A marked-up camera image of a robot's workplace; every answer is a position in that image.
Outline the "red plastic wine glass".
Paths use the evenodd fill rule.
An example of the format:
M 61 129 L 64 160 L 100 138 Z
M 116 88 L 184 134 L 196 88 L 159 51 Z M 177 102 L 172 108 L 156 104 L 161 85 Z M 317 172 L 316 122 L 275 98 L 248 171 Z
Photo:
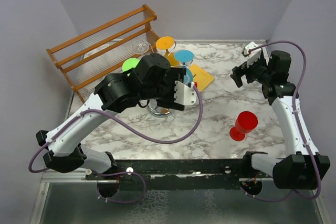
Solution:
M 235 126 L 229 131 L 230 137 L 234 141 L 242 141 L 246 134 L 253 131 L 258 125 L 256 115 L 250 111 L 241 112 L 235 122 Z

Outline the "blue plastic wine glass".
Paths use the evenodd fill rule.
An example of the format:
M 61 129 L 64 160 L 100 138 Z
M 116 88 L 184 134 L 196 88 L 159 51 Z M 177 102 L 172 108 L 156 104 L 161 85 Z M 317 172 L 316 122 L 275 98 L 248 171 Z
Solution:
M 184 84 L 189 84 L 193 82 L 193 74 L 189 69 L 189 65 L 193 62 L 194 53 L 183 49 L 179 50 L 174 55 L 175 60 L 182 64 L 182 67 L 186 69 L 186 75 L 183 78 Z

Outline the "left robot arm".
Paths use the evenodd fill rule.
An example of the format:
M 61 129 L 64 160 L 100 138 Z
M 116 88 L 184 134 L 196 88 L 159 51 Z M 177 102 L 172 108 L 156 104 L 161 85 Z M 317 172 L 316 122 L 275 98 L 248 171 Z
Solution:
M 134 68 L 106 75 L 88 100 L 60 126 L 36 133 L 41 150 L 47 150 L 43 155 L 45 169 L 68 173 L 84 168 L 99 173 L 104 179 L 112 178 L 117 167 L 112 154 L 81 146 L 81 141 L 108 119 L 153 143 L 174 144 L 187 139 L 201 122 L 203 104 L 195 82 L 183 83 L 185 74 L 186 69 L 171 67 L 165 57 L 151 53 L 142 57 Z M 163 141 L 138 132 L 116 117 L 128 108 L 139 106 L 141 101 L 151 100 L 160 107 L 179 111 L 198 103 L 195 125 L 186 135 Z

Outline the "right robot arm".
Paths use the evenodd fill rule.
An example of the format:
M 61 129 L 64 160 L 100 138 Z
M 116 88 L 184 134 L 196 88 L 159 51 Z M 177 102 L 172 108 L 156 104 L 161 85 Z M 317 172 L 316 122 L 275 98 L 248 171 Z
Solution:
M 244 49 L 247 61 L 233 68 L 230 75 L 238 87 L 242 77 L 262 85 L 264 98 L 275 112 L 285 140 L 285 158 L 264 152 L 247 152 L 241 171 L 246 177 L 263 172 L 279 189 L 315 190 L 330 167 L 328 156 L 321 155 L 313 143 L 300 110 L 296 86 L 288 81 L 291 56 L 275 50 L 266 60 L 261 48 Z

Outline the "clear wine glass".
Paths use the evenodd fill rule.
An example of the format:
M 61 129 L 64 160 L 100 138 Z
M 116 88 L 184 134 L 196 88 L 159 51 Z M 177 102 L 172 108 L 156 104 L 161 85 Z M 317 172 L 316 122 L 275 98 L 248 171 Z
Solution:
M 143 55 L 150 49 L 150 44 L 146 40 L 138 40 L 133 43 L 131 50 L 137 55 Z

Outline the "orange plastic wine glass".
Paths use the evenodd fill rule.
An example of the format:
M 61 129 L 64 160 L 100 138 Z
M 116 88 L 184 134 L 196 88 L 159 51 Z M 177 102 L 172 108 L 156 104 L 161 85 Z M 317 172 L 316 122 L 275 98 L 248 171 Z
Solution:
M 169 61 L 171 67 L 177 67 L 180 63 L 175 59 L 174 50 L 176 48 L 176 42 L 173 37 L 164 36 L 159 38 L 156 43 L 156 48 L 164 50 L 164 57 Z

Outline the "green plastic wine glass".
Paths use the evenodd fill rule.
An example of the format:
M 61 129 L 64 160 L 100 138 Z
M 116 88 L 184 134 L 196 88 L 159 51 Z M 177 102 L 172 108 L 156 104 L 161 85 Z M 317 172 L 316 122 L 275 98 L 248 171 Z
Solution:
M 122 72 L 125 73 L 125 72 L 129 71 L 130 69 L 135 68 L 138 65 L 139 62 L 140 62 L 140 60 L 138 58 L 127 59 L 122 65 Z

